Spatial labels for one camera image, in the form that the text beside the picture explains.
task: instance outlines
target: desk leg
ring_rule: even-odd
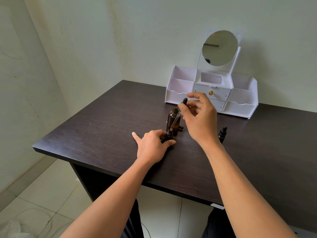
[[[95,201],[118,178],[70,163],[92,201]]]

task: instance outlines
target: small amber bottle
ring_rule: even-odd
[[[172,124],[173,124],[173,122],[178,114],[178,111],[179,110],[178,110],[177,106],[175,106],[173,108],[173,110],[168,114],[166,132],[171,128],[171,126],[172,126]],[[178,133],[179,123],[180,123],[180,117],[178,118],[175,126],[173,127],[173,135],[174,136],[176,136]]]

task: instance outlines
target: wood grain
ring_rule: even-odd
[[[136,159],[131,133],[165,129],[173,105],[165,88],[121,81],[34,144],[38,152],[112,176]],[[218,115],[226,150],[290,225],[317,231],[317,113],[259,104],[250,120]],[[201,203],[222,204],[206,155],[185,128],[144,185]]]

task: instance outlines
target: round mirror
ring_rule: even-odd
[[[203,56],[212,66],[223,66],[229,63],[238,49],[238,40],[229,31],[217,31],[211,34],[204,43]]]

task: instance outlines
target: hand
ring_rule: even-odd
[[[203,147],[203,145],[220,144],[217,135],[217,112],[204,93],[194,92],[187,94],[189,100],[187,106],[178,105],[186,122],[189,134]]]
[[[132,136],[138,144],[138,160],[149,164],[150,167],[159,162],[163,158],[166,149],[176,144],[175,140],[168,140],[162,144],[160,139],[164,139],[165,135],[166,132],[163,130],[152,130],[145,133],[141,139],[133,132]]]

